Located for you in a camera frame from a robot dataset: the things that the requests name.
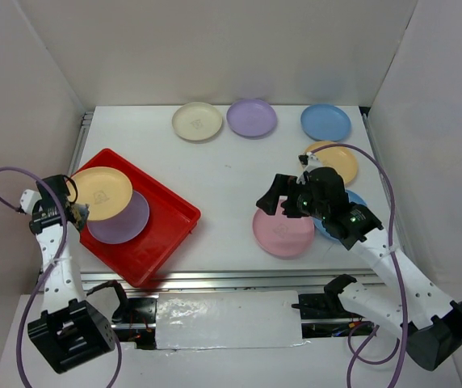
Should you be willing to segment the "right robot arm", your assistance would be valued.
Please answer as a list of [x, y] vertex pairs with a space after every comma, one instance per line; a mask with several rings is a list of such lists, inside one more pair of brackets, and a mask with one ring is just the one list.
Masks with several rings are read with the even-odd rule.
[[409, 357], [427, 371], [437, 369], [462, 346], [462, 301], [438, 288], [406, 255], [389, 242], [389, 231], [365, 205], [351, 201], [342, 177], [331, 167], [299, 176], [275, 176], [256, 205], [266, 215], [320, 220], [328, 234], [365, 261], [386, 286], [399, 293], [395, 302], [341, 275], [325, 287], [324, 306], [336, 317], [347, 311], [370, 319], [397, 336]]

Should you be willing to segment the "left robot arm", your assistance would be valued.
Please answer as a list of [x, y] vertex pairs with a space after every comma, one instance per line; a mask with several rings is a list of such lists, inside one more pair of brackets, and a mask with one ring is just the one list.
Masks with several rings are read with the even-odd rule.
[[65, 373], [114, 350], [107, 318], [87, 300], [78, 254], [87, 207], [69, 198], [74, 189], [64, 175], [37, 185], [40, 199], [31, 210], [30, 230], [39, 243], [43, 269], [51, 267], [41, 288], [40, 317], [27, 325], [30, 341], [56, 373]]

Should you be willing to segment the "pink plate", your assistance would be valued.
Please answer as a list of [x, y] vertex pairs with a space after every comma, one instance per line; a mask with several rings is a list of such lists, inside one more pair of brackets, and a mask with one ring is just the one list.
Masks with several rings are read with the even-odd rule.
[[258, 209], [252, 219], [252, 230], [256, 242], [264, 251], [280, 258], [292, 258], [304, 254], [311, 247], [315, 226], [310, 217], [285, 216], [281, 202], [273, 216]]

